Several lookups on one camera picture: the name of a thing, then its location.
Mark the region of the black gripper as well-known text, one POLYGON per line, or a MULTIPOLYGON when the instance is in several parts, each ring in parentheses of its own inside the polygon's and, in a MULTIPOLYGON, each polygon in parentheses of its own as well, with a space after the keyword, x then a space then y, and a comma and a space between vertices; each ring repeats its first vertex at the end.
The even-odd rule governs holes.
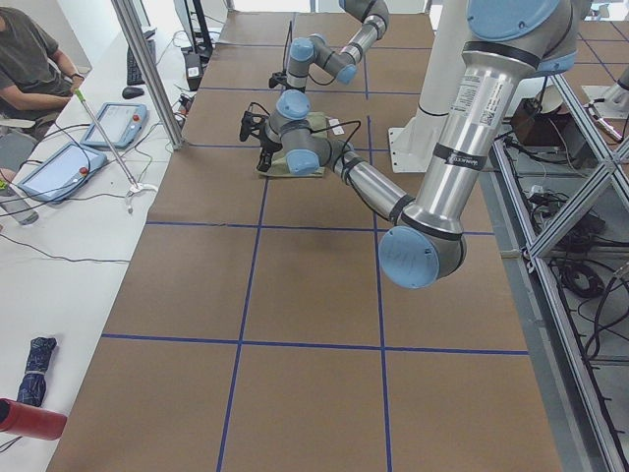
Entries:
POLYGON ((257 171, 267 172, 272 164, 272 157, 282 150, 282 145, 271 140, 267 136, 259 137, 260 155, 257 164, 257 171))

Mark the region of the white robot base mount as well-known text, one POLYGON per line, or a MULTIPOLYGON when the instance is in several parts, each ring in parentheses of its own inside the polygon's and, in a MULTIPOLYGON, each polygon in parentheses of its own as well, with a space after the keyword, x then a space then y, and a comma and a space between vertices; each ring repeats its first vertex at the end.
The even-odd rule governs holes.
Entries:
POLYGON ((462 49, 468 38, 467 2, 449 0, 436 28, 416 115, 391 128, 389 150, 395 173, 424 173, 465 72, 462 49))

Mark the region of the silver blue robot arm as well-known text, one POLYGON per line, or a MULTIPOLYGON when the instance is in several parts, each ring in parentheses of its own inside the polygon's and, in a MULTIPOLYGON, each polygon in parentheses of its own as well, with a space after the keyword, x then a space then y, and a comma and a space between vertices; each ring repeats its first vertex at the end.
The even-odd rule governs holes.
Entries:
POLYGON ((499 125, 519 84, 570 69, 576 56, 581 1, 471 1, 465 10, 465 65, 457 95, 432 151, 416 196, 410 196, 362 160, 346 140, 330 139, 308 121, 305 88, 311 66, 341 83, 350 82, 368 49, 382 39, 389 11, 382 1, 345 1, 361 23, 340 51, 323 37, 299 37, 290 46, 285 90, 265 115, 246 112, 242 139, 260 145, 266 169, 282 152, 289 172, 308 176, 326 167, 353 188, 391 227, 379 243, 379 264, 399 286, 417 289, 453 273, 465 260, 463 209, 499 125))
POLYGON ((321 33, 290 41, 284 68, 274 80, 286 89, 306 90, 311 66, 326 73, 330 81, 350 84, 367 51, 383 39, 389 29, 389 9, 385 1, 339 1, 339 7, 360 23, 360 28, 341 47, 332 47, 321 33))

